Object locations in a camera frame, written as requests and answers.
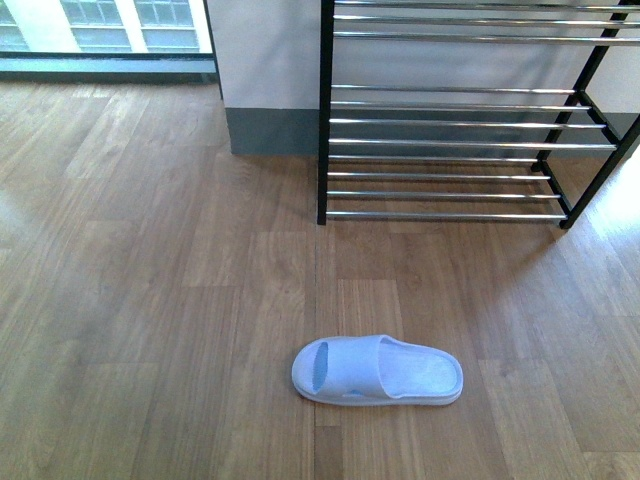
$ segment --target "rack shelf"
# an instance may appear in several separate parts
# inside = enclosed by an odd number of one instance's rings
[[[360,9],[364,13],[356,14]],[[609,48],[640,46],[640,34],[633,36],[640,21],[629,18],[639,13],[640,0],[606,6],[323,0],[318,223],[327,219],[551,221],[570,228],[640,135],[640,115],[620,134],[586,92]],[[630,34],[619,37],[620,31]],[[591,52],[573,88],[333,82],[336,42],[380,41],[514,48],[566,45]],[[443,94],[455,94],[464,102],[441,101]],[[495,101],[469,101],[478,95]],[[509,101],[514,95],[540,101]],[[555,121],[549,114],[556,115]],[[571,121],[576,115],[581,122]],[[560,142],[564,132],[590,131],[599,133],[602,141]],[[513,137],[540,132],[546,132],[544,141]],[[517,152],[530,153],[521,158]],[[549,164],[552,152],[608,155],[575,204],[569,202]],[[505,173],[505,168],[521,171]],[[505,191],[509,188],[516,191]],[[362,210],[368,202],[373,206]],[[500,208],[486,213],[434,208],[467,204]],[[407,211],[405,205],[418,207]],[[523,213],[500,211],[514,205],[527,207]]]

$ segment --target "wooden floor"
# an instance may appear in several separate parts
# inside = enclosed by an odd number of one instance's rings
[[[215,86],[0,97],[1,479],[640,478],[640,158],[569,232],[317,227],[315,159],[232,156]],[[372,333],[462,397],[296,394],[303,345]]]

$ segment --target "light blue slipper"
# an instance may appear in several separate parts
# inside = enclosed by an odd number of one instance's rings
[[[316,340],[300,350],[291,377],[310,400],[352,407],[448,405],[463,384],[453,356],[388,335]]]

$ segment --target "gray baseboard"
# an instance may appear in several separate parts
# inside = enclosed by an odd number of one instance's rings
[[[238,155],[317,155],[318,153],[318,111],[317,110],[293,110],[293,109],[262,109],[262,108],[227,108],[227,122],[229,125],[229,133],[231,136],[231,151]],[[363,115],[369,116],[371,112],[365,112]],[[386,117],[391,116],[397,118],[401,116],[415,116],[416,112],[376,112],[376,116]],[[503,121],[529,121],[519,116],[509,118]],[[486,118],[484,115],[477,115],[477,120],[496,120],[495,118]],[[632,113],[612,113],[607,115],[610,121],[621,132],[626,129],[633,122],[636,114]],[[554,116],[549,118],[536,117],[536,121],[550,121],[553,122]],[[580,118],[576,116],[576,122],[588,123],[590,120],[586,118]],[[459,140],[469,139],[468,135],[472,132],[470,129],[462,131],[458,130],[458,134],[464,135]],[[360,130],[359,136],[370,138],[401,138],[397,135],[402,135],[401,132],[387,127],[384,130],[380,128],[369,128],[366,131]],[[439,133],[437,130],[430,132],[431,136],[438,138]],[[500,132],[498,136],[493,133],[493,137],[488,137],[486,132],[474,133],[474,140],[499,140],[499,141],[543,141],[546,132],[539,132],[538,136],[528,136],[527,138],[520,138],[518,133],[512,132]],[[580,142],[580,143],[606,143],[604,137],[598,131],[587,132],[571,132],[564,133],[562,137],[565,142]],[[404,151],[406,154],[420,154],[420,152]],[[433,152],[434,154],[442,154],[442,152]],[[484,155],[495,155],[498,152],[480,152]],[[522,156],[522,152],[513,152],[516,156]]]
[[[226,113],[234,154],[318,154],[317,110],[227,108]]]

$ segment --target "window glass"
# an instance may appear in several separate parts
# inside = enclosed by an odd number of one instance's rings
[[[131,46],[123,29],[78,28],[73,31],[83,52],[130,52]]]
[[[102,16],[104,17],[104,23],[107,25],[122,25],[120,20],[120,14],[118,13],[118,7],[115,3],[102,3],[100,4],[102,10]]]
[[[184,0],[135,0],[143,26],[193,26],[189,2]]]
[[[0,1],[0,24],[2,25],[15,25],[15,21],[13,20],[13,16],[11,12],[4,4],[4,2]]]
[[[0,25],[0,51],[28,52],[29,47],[20,29],[11,25]]]
[[[154,53],[197,53],[198,39],[192,30],[145,30],[147,48]]]
[[[87,23],[83,10],[76,2],[62,2],[62,8],[64,8],[64,12],[67,14],[67,19],[71,25]]]
[[[98,8],[98,2],[80,2],[80,7],[84,10],[84,14],[87,16],[88,24],[103,25],[104,18]]]

